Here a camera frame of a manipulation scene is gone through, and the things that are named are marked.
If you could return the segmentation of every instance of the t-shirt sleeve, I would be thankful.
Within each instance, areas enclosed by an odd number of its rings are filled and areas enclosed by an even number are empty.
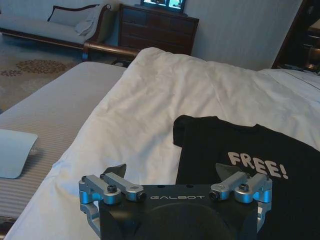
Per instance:
[[[173,123],[173,144],[183,146],[186,126],[194,120],[194,117],[181,115]]]

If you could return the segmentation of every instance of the wooden dresser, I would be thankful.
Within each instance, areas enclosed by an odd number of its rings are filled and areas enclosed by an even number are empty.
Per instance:
[[[118,45],[191,54],[199,19],[145,6],[120,5]]]

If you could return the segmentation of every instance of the striped mattress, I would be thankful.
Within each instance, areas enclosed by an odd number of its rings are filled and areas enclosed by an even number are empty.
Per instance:
[[[81,63],[0,114],[0,128],[38,135],[17,179],[0,178],[0,217],[16,219],[125,68]]]

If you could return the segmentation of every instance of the white wall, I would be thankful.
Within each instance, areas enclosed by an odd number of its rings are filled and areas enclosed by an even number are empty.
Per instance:
[[[0,0],[5,14],[47,19],[53,5],[82,7],[102,0]],[[120,0],[139,4],[140,0]],[[192,55],[259,70],[272,66],[302,0],[187,0],[185,13],[199,18]],[[117,43],[117,31],[109,43]]]

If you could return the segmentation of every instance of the bed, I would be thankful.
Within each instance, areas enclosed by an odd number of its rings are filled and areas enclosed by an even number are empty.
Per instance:
[[[52,164],[124,70],[97,62],[81,63],[0,114],[0,129],[39,137],[39,153],[28,157],[20,177],[0,178],[0,217],[19,217]]]
[[[126,163],[133,183],[174,184],[181,149],[172,128],[182,114],[258,123],[320,150],[319,99],[312,73],[257,72],[144,49],[53,164],[6,239],[98,239],[79,209],[78,181]]]

